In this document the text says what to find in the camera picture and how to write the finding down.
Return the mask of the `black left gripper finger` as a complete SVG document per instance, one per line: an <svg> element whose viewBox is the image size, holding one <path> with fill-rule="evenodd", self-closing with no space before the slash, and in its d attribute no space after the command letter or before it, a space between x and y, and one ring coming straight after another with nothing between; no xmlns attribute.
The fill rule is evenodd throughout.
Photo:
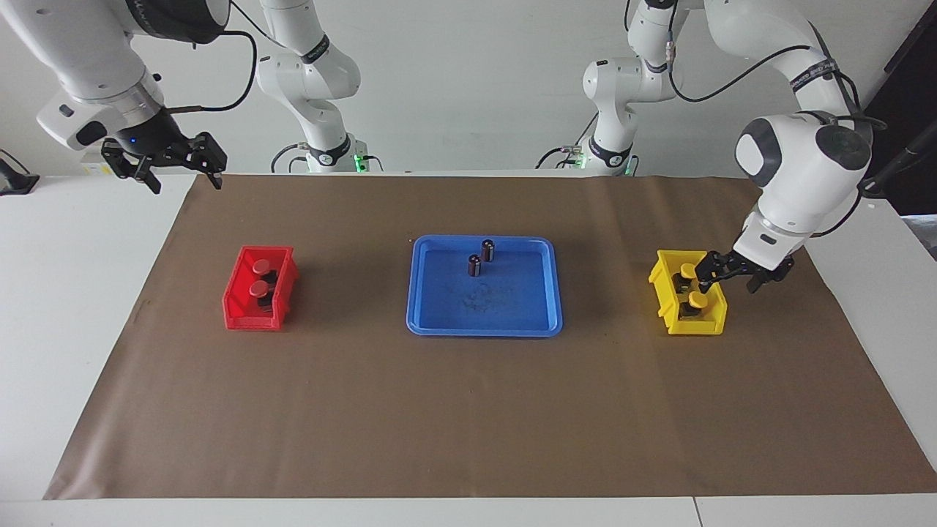
<svg viewBox="0 0 937 527"><path fill-rule="evenodd" d="M698 281L698 290L702 294L712 289L716 283L733 277L730 270L732 253L707 253L695 266L695 276Z"/></svg>
<svg viewBox="0 0 937 527"><path fill-rule="evenodd" d="M768 270L756 264L750 264L747 270L750 271L750 279L747 281L747 291L755 294L764 284L779 283L784 280L787 274L794 267L793 258L784 258L775 269Z"/></svg>

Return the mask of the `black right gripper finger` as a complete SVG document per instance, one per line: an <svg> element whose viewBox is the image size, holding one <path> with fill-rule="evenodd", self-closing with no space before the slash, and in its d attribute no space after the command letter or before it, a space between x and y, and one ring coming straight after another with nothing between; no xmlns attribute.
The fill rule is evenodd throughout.
<svg viewBox="0 0 937 527"><path fill-rule="evenodd" d="M151 193L160 194L161 182L152 171L153 154L127 153L118 141L103 141L102 157L117 178L132 179L144 184Z"/></svg>
<svg viewBox="0 0 937 527"><path fill-rule="evenodd" d="M227 154L207 131L198 133L192 140L192 163L203 173L215 190L223 187L222 173L227 167Z"/></svg>

